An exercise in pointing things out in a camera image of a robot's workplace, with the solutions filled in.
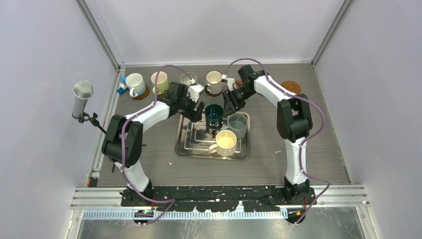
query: gray mug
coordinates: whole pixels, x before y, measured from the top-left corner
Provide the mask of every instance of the gray mug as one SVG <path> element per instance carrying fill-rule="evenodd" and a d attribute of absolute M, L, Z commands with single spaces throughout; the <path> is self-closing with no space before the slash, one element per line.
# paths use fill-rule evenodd
<path fill-rule="evenodd" d="M 220 130 L 228 129 L 232 131 L 237 139 L 245 137 L 248 132 L 248 118 L 245 115 L 234 113 L 227 119 L 227 125 Z"/>

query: dark green mug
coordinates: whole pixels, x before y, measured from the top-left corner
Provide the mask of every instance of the dark green mug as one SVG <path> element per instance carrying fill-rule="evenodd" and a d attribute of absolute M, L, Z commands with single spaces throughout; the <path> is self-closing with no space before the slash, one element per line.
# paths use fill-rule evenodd
<path fill-rule="evenodd" d="M 205 107 L 205 122 L 211 128 L 221 127 L 223 121 L 223 107 L 211 104 Z"/>

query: liquid in mug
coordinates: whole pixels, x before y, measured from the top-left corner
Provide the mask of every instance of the liquid in mug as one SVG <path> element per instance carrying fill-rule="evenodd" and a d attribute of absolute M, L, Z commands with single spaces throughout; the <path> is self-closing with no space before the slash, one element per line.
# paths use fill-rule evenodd
<path fill-rule="evenodd" d="M 243 129 L 245 127 L 245 124 L 240 121 L 232 121 L 230 122 L 230 126 L 234 129 Z"/>
<path fill-rule="evenodd" d="M 221 137 L 217 140 L 217 144 L 223 148 L 230 148 L 234 145 L 234 141 L 230 137 Z"/>

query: metal floor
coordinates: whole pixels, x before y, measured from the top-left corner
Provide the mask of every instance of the metal floor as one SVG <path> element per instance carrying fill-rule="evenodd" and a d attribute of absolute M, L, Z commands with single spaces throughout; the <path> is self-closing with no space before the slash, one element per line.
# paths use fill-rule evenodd
<path fill-rule="evenodd" d="M 353 207 L 311 209 L 297 227 L 280 219 L 159 221 L 139 228 L 129 220 L 83 220 L 79 232 L 79 239 L 365 238 Z"/>
<path fill-rule="evenodd" d="M 231 67 L 228 75 L 239 79 L 239 65 Z M 269 74 L 278 83 L 295 81 L 310 100 L 315 102 L 326 113 L 325 103 L 310 64 L 271 64 L 266 65 Z M 126 75 L 140 73 L 145 83 L 152 88 L 151 75 L 160 67 L 127 68 Z M 211 70 L 224 72 L 224 65 L 184 66 L 183 69 L 193 72 L 198 83 L 205 85 L 205 74 Z M 182 72 L 168 68 L 164 70 L 170 81 L 179 82 Z M 126 115 L 139 111 L 151 103 L 153 94 L 143 100 L 133 100 L 126 92 L 118 99 L 116 114 Z M 206 104 L 223 105 L 222 96 L 210 97 L 202 94 L 200 100 Z M 175 153 L 176 134 L 180 115 L 159 122 L 143 135 L 141 164 L 145 174 L 156 186 L 208 186 L 208 185 L 280 185 L 284 183 L 287 169 L 286 150 L 283 139 L 276 128 L 276 108 L 263 96 L 254 95 L 242 111 L 251 117 L 251 153 L 244 162 L 186 158 Z M 311 107 L 315 132 L 321 125 L 318 112 Z M 326 128 L 319 136 L 308 142 L 307 171 L 309 174 L 329 180 L 332 184 L 348 184 L 348 178 L 338 151 L 335 136 L 328 121 Z M 105 158 L 100 171 L 98 186 L 125 186 L 118 170 L 111 172 L 112 163 Z"/>

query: white wall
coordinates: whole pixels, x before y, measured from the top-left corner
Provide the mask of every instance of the white wall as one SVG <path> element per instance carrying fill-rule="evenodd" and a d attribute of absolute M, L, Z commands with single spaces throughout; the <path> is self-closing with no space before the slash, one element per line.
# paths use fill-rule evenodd
<path fill-rule="evenodd" d="M 317 64 L 381 238 L 421 238 L 422 1 L 355 1 Z"/>
<path fill-rule="evenodd" d="M 115 75 L 73 0 L 0 2 L 0 238 L 64 237 L 99 131 L 71 116 L 90 80 L 100 117 Z"/>
<path fill-rule="evenodd" d="M 125 64 L 311 61 L 343 0 L 89 0 Z"/>

